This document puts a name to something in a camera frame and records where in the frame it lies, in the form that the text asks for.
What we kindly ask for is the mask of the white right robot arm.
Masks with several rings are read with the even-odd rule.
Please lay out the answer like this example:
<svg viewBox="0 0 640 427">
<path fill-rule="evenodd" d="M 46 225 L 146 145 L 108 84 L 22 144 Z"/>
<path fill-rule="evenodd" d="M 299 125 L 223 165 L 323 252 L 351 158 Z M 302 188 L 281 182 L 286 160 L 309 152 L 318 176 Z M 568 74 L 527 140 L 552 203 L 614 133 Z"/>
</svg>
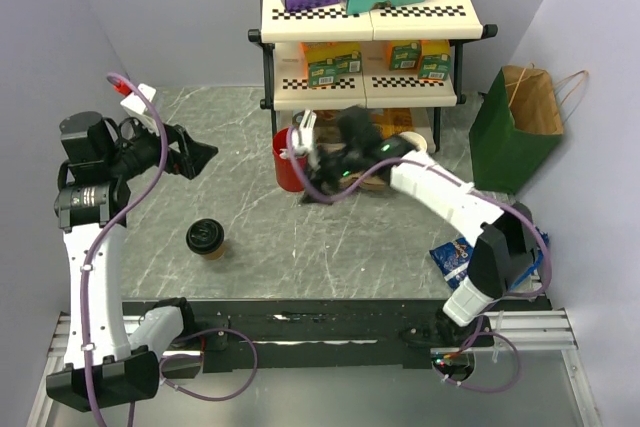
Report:
<svg viewBox="0 0 640 427">
<path fill-rule="evenodd" d="M 307 110 L 285 133 L 289 162 L 309 198 L 335 204 L 378 178 L 447 223 L 470 246 L 466 272 L 436 323 L 444 343 L 461 344 L 471 334 L 471 322 L 489 306 L 505 296 L 520 296 L 517 284 L 535 265 L 542 268 L 542 283 L 548 283 L 548 245 L 528 207 L 482 193 L 403 134 L 383 137 L 360 106 L 339 113 L 338 149 L 317 142 L 316 120 L 315 112 Z"/>
</svg>

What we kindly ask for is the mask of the black plastic cup lid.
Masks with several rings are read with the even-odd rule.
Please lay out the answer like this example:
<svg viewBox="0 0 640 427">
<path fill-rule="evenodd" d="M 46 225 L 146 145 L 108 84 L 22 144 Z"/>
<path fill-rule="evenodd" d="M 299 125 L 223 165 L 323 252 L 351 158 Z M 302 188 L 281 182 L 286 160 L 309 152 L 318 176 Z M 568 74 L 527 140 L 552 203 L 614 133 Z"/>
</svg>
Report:
<svg viewBox="0 0 640 427">
<path fill-rule="evenodd" d="M 188 228 L 185 240 L 192 252 L 201 255 L 211 245 L 224 241 L 224 229 L 214 219 L 199 219 Z"/>
</svg>

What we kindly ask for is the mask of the brown cardboard cup carrier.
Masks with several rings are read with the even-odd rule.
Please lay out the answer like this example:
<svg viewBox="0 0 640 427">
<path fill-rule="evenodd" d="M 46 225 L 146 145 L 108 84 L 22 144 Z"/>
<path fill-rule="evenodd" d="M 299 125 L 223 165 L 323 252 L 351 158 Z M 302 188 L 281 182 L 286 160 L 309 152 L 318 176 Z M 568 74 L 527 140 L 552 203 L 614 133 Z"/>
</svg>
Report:
<svg viewBox="0 0 640 427">
<path fill-rule="evenodd" d="M 343 176 L 340 186 L 347 189 L 355 185 L 357 190 L 382 192 L 388 189 L 388 183 L 377 175 L 365 176 L 364 171 L 351 172 Z"/>
</svg>

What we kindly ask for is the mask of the brown paper coffee cup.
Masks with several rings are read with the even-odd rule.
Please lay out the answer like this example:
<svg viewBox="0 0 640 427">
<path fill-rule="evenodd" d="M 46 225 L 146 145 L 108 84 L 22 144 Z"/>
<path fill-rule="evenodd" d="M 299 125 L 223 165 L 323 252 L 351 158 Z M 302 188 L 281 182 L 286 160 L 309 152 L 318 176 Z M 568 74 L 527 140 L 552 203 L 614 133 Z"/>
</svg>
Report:
<svg viewBox="0 0 640 427">
<path fill-rule="evenodd" d="M 201 257 L 208 261 L 214 261 L 223 257 L 225 252 L 226 252 L 226 243 L 222 241 L 222 242 L 218 242 L 215 245 L 211 245 L 206 252 L 201 254 Z"/>
</svg>

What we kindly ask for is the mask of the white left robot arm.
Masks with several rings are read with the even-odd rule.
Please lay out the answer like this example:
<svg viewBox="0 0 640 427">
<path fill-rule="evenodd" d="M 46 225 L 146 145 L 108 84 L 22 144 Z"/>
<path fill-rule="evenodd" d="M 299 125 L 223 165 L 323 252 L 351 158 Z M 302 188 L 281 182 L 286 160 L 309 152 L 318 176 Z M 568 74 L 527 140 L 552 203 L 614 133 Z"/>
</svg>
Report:
<svg viewBox="0 0 640 427">
<path fill-rule="evenodd" d="M 67 154 L 58 173 L 54 211 L 63 232 L 70 270 L 70 333 L 61 371 L 46 378 L 47 395 L 80 412 L 153 398 L 159 363 L 171 345 L 191 346 L 198 334 L 185 298 L 154 304 L 140 325 L 124 325 L 121 251 L 130 179 L 164 160 L 168 174 L 198 176 L 214 158 L 215 146 L 197 142 L 180 125 L 165 128 L 169 146 L 139 116 L 129 118 L 134 135 L 94 111 L 60 124 Z"/>
</svg>

